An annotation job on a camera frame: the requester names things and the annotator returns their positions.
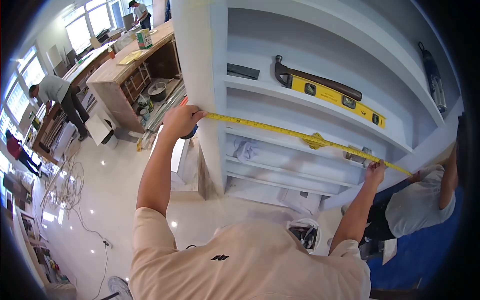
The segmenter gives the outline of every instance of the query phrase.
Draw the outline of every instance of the cardboard box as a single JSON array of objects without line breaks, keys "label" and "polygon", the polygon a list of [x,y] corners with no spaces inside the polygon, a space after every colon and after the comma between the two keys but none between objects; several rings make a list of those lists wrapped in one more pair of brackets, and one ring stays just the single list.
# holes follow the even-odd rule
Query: cardboard box
[{"label": "cardboard box", "polygon": [[140,30],[139,32],[135,33],[135,37],[137,39],[138,47],[140,48],[140,50],[149,49],[153,46],[149,29]]}]

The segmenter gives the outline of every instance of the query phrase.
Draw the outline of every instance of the person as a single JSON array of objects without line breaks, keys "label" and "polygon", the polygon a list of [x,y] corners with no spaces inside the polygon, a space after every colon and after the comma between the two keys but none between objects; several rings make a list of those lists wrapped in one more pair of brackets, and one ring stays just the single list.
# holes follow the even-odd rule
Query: person
[{"label": "person", "polygon": [[151,14],[148,13],[147,7],[145,4],[137,3],[136,1],[130,1],[128,8],[134,8],[133,12],[135,13],[135,25],[140,22],[140,25],[143,29],[152,30],[150,25]]},{"label": "person", "polygon": [[39,84],[34,84],[29,89],[30,98],[40,98],[45,103],[47,114],[50,112],[51,102],[59,102],[61,108],[67,114],[70,121],[77,127],[80,134],[80,141],[88,136],[88,130],[85,122],[90,118],[82,103],[77,98],[77,94],[70,82],[60,77],[47,75]]},{"label": "person", "polygon": [[377,203],[370,208],[360,245],[370,240],[399,239],[422,228],[445,222],[455,208],[457,185],[454,146],[445,168],[441,165],[425,168],[408,180],[377,194]]},{"label": "person", "polygon": [[5,136],[7,137],[7,150],[8,152],[16,159],[19,160],[27,169],[34,173],[37,177],[39,175],[40,167],[42,166],[42,163],[36,164],[33,162],[33,160],[30,158],[30,156],[25,152],[25,150],[22,147],[22,144],[20,143],[19,140],[17,140],[10,130],[7,130],[5,133]]},{"label": "person", "polygon": [[133,224],[129,281],[135,299],[368,299],[370,270],[359,241],[385,165],[372,163],[340,222],[329,256],[309,255],[284,226],[244,221],[204,246],[177,249],[166,215],[172,151],[207,112],[173,108],[142,176]]}]

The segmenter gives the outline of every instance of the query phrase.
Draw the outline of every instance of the tape measure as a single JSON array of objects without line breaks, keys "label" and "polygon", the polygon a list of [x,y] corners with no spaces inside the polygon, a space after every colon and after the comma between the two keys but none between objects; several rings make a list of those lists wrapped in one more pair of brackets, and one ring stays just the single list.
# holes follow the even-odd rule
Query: tape measure
[{"label": "tape measure", "polygon": [[[278,132],[278,133],[283,133],[283,134],[295,136],[295,137],[298,137],[298,138],[301,138],[301,139],[304,139],[304,140],[307,140],[307,141],[312,141],[312,142],[315,142],[315,143],[322,144],[324,146],[334,147],[334,148],[340,149],[342,151],[352,153],[352,154],[355,154],[357,156],[369,159],[369,160],[374,161],[374,162],[380,162],[380,159],[378,157],[374,157],[373,155],[363,153],[362,151],[352,149],[352,148],[349,148],[349,147],[345,147],[343,145],[336,144],[336,143],[333,143],[333,142],[330,142],[330,141],[327,141],[327,140],[324,140],[324,139],[321,139],[321,138],[318,138],[318,137],[315,137],[315,136],[306,135],[306,134],[303,134],[303,133],[300,133],[300,132],[288,130],[288,129],[285,129],[285,128],[280,128],[280,127],[276,127],[276,126],[272,126],[272,125],[268,125],[268,124],[263,124],[263,123],[259,123],[259,122],[255,122],[255,121],[250,121],[250,120],[244,120],[244,119],[239,119],[239,118],[234,118],[234,117],[229,117],[229,116],[218,115],[218,114],[214,114],[214,113],[208,113],[208,115],[206,117],[210,118],[210,119],[218,120],[218,121],[232,122],[232,123],[252,126],[252,127],[255,127],[255,128],[260,128],[260,129],[265,129],[265,130],[270,130],[270,131],[274,131],[274,132]],[[384,161],[384,163],[387,167],[393,168],[393,169],[395,169],[397,171],[400,171],[402,173],[405,173],[409,176],[412,175],[412,173],[410,173],[406,170],[403,170],[402,168],[399,168],[399,167],[395,166],[394,164],[391,164],[391,163],[386,162],[386,161]]]},{"label": "tape measure", "polygon": [[384,116],[336,90],[296,75],[289,75],[287,84],[294,91],[335,104],[385,129],[386,118]]}]

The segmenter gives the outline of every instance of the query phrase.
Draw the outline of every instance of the hand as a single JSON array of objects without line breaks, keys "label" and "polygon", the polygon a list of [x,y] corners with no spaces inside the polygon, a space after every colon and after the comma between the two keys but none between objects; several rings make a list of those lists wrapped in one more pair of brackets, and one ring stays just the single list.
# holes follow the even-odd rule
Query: hand
[{"label": "hand", "polygon": [[385,163],[383,160],[380,163],[371,162],[368,165],[367,172],[365,173],[365,183],[370,182],[376,186],[380,185],[384,181],[385,176]]},{"label": "hand", "polygon": [[162,134],[177,141],[192,132],[195,124],[208,114],[195,105],[179,106],[169,110],[163,119]]}]

